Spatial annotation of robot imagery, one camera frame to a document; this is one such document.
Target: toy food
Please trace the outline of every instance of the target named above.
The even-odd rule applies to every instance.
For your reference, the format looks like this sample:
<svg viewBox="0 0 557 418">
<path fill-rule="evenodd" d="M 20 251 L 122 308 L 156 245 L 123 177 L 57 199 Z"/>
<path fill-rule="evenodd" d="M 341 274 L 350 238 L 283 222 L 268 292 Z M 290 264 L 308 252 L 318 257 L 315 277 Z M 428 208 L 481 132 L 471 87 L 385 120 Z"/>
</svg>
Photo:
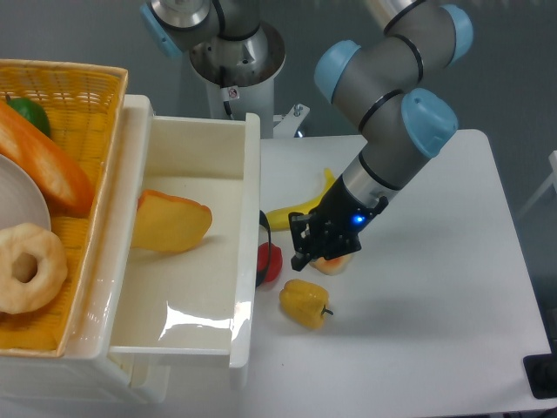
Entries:
<svg viewBox="0 0 557 418">
<path fill-rule="evenodd" d="M 334 175 L 329 168 L 326 168 L 323 174 L 325 175 L 325 186 L 323 187 L 323 191 L 319 196 L 299 205 L 283 207 L 281 209 L 275 209 L 267 213 L 267 219 L 269 219 L 269 226 L 271 227 L 271 231 L 284 231 L 290 228 L 290 224 L 288 223 L 288 213 L 300 212 L 303 214 L 307 214 L 311 211 L 311 209 L 319 204 L 319 202 L 321 201 L 323 196 L 325 196 L 325 193 L 331 188 L 335 180 Z"/>
<path fill-rule="evenodd" d="M 323 274 L 328 276 L 334 276 L 335 274 L 341 274 L 345 271 L 346 265 L 352 259 L 352 254 L 343 255 L 332 260 L 325 260 L 323 257 L 310 261 L 310 266 L 316 268 Z"/>
<path fill-rule="evenodd" d="M 258 273 L 265 269 L 269 264 L 267 273 L 263 278 L 264 283 L 269 283 L 277 279 L 282 270 L 282 251 L 279 247 L 271 243 L 271 262 L 269 262 L 269 243 L 265 242 L 258 248 Z"/>
<path fill-rule="evenodd" d="M 28 283 L 13 274 L 21 254 L 37 260 L 37 274 Z M 43 307 L 58 294 L 67 275 L 64 246 L 54 233 L 29 223 L 0 230 L 0 312 L 21 314 Z"/>
<path fill-rule="evenodd" d="M 300 279 L 288 280 L 278 296 L 285 313 L 299 324 L 318 329 L 325 323 L 329 293 L 321 286 Z"/>
<path fill-rule="evenodd" d="M 50 138 L 50 121 L 43 107 L 29 98 L 11 98 L 6 103 L 21 116 L 30 121 L 40 132 Z"/>
<path fill-rule="evenodd" d="M 89 214 L 95 191 L 85 172 L 53 141 L 0 101 L 0 154 L 35 181 L 51 214 Z"/>
<path fill-rule="evenodd" d="M 207 206 L 145 190 L 139 198 L 131 247 L 182 253 L 199 244 L 211 223 L 211 209 Z"/>
</svg>

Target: white plate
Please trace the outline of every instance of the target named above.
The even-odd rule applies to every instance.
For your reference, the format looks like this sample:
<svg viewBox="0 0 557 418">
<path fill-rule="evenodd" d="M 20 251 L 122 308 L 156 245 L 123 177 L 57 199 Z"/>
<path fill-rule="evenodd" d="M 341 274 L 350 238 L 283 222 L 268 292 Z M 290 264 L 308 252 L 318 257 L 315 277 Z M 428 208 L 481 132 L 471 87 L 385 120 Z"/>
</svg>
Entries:
<svg viewBox="0 0 557 418">
<path fill-rule="evenodd" d="M 31 177 L 0 155 L 0 229 L 25 222 L 50 230 L 48 207 Z"/>
</svg>

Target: yellow bell pepper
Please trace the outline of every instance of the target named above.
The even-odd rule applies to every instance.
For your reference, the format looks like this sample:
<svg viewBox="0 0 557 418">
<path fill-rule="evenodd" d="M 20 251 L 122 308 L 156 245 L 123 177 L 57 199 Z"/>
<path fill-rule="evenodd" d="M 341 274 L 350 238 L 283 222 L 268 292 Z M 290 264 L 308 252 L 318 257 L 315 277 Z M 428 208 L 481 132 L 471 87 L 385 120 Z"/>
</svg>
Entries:
<svg viewBox="0 0 557 418">
<path fill-rule="evenodd" d="M 310 329 L 321 328 L 327 309 L 329 293 L 321 286 L 300 279 L 288 280 L 278 296 L 285 313 Z"/>
</svg>

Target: yellow wicker basket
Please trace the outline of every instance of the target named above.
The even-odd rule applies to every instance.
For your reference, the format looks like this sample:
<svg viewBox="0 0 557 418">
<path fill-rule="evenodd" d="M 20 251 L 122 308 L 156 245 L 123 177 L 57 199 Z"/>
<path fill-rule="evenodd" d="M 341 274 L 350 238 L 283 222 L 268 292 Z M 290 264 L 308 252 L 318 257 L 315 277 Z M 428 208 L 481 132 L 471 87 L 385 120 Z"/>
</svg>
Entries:
<svg viewBox="0 0 557 418">
<path fill-rule="evenodd" d="M 0 99 L 27 97 L 46 111 L 51 138 L 87 173 L 97 194 L 88 219 L 55 217 L 68 277 L 58 296 L 36 312 L 0 313 L 0 355 L 58 357 L 64 353 L 91 275 L 98 237 L 93 233 L 104 205 L 105 182 L 117 140 L 118 115 L 128 72 L 88 64 L 0 60 Z"/>
</svg>

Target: gray wall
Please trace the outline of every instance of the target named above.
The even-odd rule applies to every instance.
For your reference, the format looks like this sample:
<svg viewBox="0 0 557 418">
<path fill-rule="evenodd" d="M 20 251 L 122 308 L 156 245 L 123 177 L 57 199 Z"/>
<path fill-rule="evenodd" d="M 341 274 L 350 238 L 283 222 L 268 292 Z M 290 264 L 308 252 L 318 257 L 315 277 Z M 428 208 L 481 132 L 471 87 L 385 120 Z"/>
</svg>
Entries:
<svg viewBox="0 0 557 418">
<path fill-rule="evenodd" d="M 159 53 L 138 15 L 142 0 L 0 0 L 0 57 L 108 64 L 130 71 L 129 93 L 158 114 L 207 117 L 204 89 L 187 61 Z M 264 20 L 283 35 L 287 58 L 276 80 L 276 112 L 312 108 L 309 135 L 355 130 L 318 94 L 315 64 L 342 39 L 370 46 L 382 34 L 363 0 L 261 0 Z M 490 138 L 513 214 L 549 175 L 557 150 L 557 2 L 456 0 L 476 29 L 470 53 L 424 81 Z M 557 199 L 536 206 L 517 232 L 543 308 L 557 307 Z"/>
</svg>

